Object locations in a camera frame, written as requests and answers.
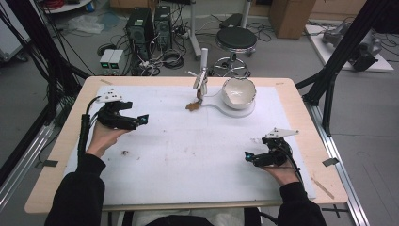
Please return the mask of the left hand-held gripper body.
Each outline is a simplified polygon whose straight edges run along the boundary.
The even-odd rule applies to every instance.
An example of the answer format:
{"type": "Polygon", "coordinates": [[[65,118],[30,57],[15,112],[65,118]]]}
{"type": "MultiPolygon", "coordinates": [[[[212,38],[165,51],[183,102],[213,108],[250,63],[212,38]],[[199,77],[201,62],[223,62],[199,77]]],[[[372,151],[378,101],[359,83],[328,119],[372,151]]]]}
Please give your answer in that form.
{"type": "Polygon", "coordinates": [[[110,108],[110,103],[116,101],[122,101],[122,97],[114,89],[106,91],[96,100],[98,104],[104,103],[97,112],[97,121],[111,129],[135,130],[138,127],[136,118],[122,116],[120,111],[110,108]]]}

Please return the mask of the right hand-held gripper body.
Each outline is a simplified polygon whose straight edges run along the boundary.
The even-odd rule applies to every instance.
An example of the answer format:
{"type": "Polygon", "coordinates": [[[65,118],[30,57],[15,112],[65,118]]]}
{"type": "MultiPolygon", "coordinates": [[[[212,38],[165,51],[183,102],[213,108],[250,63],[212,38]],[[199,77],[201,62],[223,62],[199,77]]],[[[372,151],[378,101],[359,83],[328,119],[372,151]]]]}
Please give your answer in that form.
{"type": "Polygon", "coordinates": [[[292,156],[291,146],[285,140],[285,138],[298,134],[298,130],[274,128],[272,131],[265,135],[265,137],[273,138],[276,141],[275,148],[268,148],[269,152],[274,155],[274,165],[281,166],[292,156]]]}

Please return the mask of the person's right hand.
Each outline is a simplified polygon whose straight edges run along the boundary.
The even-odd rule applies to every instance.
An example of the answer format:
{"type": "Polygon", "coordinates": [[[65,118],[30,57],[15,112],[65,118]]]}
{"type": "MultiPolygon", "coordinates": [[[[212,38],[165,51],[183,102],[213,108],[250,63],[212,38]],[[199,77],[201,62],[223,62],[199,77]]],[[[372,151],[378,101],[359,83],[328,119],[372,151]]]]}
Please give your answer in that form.
{"type": "Polygon", "coordinates": [[[299,181],[294,168],[291,166],[267,166],[263,167],[263,169],[270,173],[280,186],[285,186],[299,181]]]}

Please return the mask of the person's left hand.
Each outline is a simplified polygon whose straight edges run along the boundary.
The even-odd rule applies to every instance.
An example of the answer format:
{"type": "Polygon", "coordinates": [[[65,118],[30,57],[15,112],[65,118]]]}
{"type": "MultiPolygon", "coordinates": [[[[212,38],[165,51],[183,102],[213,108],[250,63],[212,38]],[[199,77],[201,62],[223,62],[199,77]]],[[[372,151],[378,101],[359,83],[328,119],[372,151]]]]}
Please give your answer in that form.
{"type": "Polygon", "coordinates": [[[120,136],[126,133],[129,133],[129,130],[111,129],[97,121],[86,154],[101,158],[105,151],[114,145],[120,136]]]}

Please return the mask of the white keyhole-shaped base board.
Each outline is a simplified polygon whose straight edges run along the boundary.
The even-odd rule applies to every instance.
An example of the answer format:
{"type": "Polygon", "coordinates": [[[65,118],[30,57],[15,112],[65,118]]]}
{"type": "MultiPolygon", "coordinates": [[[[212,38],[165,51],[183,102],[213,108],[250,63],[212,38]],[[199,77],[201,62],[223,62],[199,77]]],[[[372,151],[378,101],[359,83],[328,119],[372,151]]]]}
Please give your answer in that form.
{"type": "Polygon", "coordinates": [[[249,116],[255,109],[255,104],[252,103],[249,105],[249,107],[245,109],[234,109],[223,102],[202,102],[202,106],[204,107],[212,107],[217,109],[220,113],[224,114],[225,116],[231,117],[231,118],[244,118],[249,116]]]}

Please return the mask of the thin wooden stick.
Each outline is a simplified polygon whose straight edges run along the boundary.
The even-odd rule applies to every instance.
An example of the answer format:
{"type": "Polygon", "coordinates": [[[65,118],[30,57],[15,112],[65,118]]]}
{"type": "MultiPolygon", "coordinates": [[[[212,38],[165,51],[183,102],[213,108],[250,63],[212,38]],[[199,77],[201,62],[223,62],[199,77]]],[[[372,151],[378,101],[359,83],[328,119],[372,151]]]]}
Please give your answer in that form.
{"type": "Polygon", "coordinates": [[[332,200],[335,199],[335,196],[334,196],[329,190],[327,190],[327,188],[324,187],[319,181],[317,181],[317,180],[314,179],[313,177],[311,177],[311,180],[312,180],[321,190],[323,190],[332,200]]]}

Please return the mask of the white ceramic bowl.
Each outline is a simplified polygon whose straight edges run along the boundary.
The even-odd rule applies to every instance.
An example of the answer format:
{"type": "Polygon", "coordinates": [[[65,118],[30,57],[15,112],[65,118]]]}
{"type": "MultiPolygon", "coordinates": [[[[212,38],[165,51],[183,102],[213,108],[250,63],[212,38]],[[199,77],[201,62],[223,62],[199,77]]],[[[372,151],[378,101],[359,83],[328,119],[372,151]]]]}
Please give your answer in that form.
{"type": "Polygon", "coordinates": [[[247,78],[230,78],[222,86],[222,101],[232,109],[247,109],[253,103],[257,90],[247,78]]]}

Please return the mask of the white foam sheet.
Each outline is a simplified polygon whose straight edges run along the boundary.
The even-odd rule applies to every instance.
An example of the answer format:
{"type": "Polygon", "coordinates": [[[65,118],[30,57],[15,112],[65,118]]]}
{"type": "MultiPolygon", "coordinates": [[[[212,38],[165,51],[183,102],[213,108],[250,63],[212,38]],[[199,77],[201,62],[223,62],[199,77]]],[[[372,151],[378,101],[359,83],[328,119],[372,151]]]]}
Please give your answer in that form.
{"type": "MultiPolygon", "coordinates": [[[[121,136],[104,154],[101,177],[105,183],[104,205],[199,204],[211,202],[277,202],[279,185],[275,179],[245,160],[245,152],[265,153],[262,138],[274,128],[261,127],[254,140],[237,147],[207,151],[198,142],[184,144],[174,137],[149,107],[138,106],[138,99],[114,88],[125,101],[133,103],[125,115],[149,115],[149,121],[121,136]]],[[[195,91],[188,89],[194,101],[195,91]]]]}

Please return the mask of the large black computer tower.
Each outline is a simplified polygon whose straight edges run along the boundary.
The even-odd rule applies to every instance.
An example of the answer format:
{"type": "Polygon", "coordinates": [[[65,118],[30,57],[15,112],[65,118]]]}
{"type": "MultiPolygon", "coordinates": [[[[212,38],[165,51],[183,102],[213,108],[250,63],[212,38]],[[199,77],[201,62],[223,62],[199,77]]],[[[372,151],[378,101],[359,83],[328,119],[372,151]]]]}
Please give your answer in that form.
{"type": "Polygon", "coordinates": [[[151,58],[150,43],[154,38],[151,9],[134,8],[125,30],[136,55],[143,60],[149,60],[151,58]]]}

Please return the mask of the clear plastic bag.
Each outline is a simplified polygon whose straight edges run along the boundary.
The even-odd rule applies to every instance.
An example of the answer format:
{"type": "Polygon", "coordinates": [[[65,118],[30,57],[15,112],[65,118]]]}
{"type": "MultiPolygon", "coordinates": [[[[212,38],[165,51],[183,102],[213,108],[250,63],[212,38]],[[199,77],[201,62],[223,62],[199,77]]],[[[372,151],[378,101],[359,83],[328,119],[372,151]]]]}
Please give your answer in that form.
{"type": "Polygon", "coordinates": [[[89,34],[100,34],[104,30],[104,24],[95,16],[81,15],[68,21],[69,29],[82,31],[89,34]]]}

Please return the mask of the person's dark torso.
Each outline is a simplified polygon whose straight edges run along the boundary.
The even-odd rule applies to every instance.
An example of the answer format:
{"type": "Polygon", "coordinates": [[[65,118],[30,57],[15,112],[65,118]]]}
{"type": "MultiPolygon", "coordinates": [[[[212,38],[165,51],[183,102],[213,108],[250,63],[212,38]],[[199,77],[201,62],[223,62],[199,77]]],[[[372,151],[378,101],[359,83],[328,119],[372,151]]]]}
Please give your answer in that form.
{"type": "Polygon", "coordinates": [[[214,226],[206,218],[196,216],[171,215],[158,218],[146,226],[214,226]]]}

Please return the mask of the white metal stand pole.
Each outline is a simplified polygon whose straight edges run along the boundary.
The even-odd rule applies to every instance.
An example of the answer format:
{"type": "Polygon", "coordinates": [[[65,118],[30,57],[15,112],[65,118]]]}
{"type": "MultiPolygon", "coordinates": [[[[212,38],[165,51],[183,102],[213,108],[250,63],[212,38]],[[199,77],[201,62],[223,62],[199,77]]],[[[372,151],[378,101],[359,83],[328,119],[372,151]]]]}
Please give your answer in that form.
{"type": "Polygon", "coordinates": [[[242,19],[240,23],[240,27],[246,28],[247,27],[247,18],[249,15],[250,7],[251,7],[252,0],[245,0],[243,11],[242,11],[242,19]]]}
{"type": "Polygon", "coordinates": [[[200,44],[196,37],[196,0],[189,0],[190,2],[190,29],[189,29],[189,39],[194,51],[195,60],[200,60],[201,50],[200,44]]]}

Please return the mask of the white round table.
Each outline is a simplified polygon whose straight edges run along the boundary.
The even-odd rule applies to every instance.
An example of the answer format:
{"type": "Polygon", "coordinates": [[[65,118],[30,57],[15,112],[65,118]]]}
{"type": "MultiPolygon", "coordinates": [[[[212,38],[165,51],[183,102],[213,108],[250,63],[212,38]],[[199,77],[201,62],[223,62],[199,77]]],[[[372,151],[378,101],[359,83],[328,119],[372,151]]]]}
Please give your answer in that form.
{"type": "Polygon", "coordinates": [[[88,12],[95,9],[92,0],[42,0],[40,6],[46,13],[61,13],[78,8],[84,8],[88,12]]]}

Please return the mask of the black flat case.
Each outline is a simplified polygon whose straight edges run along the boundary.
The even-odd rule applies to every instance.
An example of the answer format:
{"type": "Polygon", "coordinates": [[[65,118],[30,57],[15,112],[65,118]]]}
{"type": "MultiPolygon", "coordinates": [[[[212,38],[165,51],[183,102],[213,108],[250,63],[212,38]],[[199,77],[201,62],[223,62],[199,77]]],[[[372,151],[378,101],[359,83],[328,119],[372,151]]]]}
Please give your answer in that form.
{"type": "Polygon", "coordinates": [[[242,15],[240,13],[234,13],[231,15],[229,18],[226,20],[222,21],[219,24],[220,28],[227,28],[227,27],[236,27],[241,24],[242,21],[242,15]]]}

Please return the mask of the aluminium rail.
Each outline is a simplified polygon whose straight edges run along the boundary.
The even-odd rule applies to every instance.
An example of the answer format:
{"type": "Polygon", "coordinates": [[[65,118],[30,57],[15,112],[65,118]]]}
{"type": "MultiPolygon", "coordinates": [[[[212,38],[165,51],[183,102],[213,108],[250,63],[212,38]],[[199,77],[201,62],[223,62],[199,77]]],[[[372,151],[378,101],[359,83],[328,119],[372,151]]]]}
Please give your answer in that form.
{"type": "Polygon", "coordinates": [[[347,209],[351,215],[351,218],[354,221],[355,226],[370,226],[370,222],[361,206],[359,201],[357,192],[353,187],[350,177],[346,171],[346,168],[341,159],[340,153],[337,149],[337,146],[332,137],[330,137],[325,129],[322,126],[322,112],[318,106],[311,106],[309,104],[305,104],[307,108],[313,124],[316,127],[316,130],[323,141],[325,148],[327,149],[327,153],[330,158],[336,158],[338,162],[335,164],[335,169],[338,172],[339,178],[343,184],[344,190],[348,197],[346,202],[347,209]]]}
{"type": "Polygon", "coordinates": [[[29,172],[29,169],[54,131],[55,127],[52,124],[42,126],[37,134],[27,143],[27,147],[23,148],[24,153],[22,157],[17,161],[16,166],[12,169],[6,181],[0,186],[0,213],[7,206],[8,201],[21,184],[25,175],[29,172]]]}

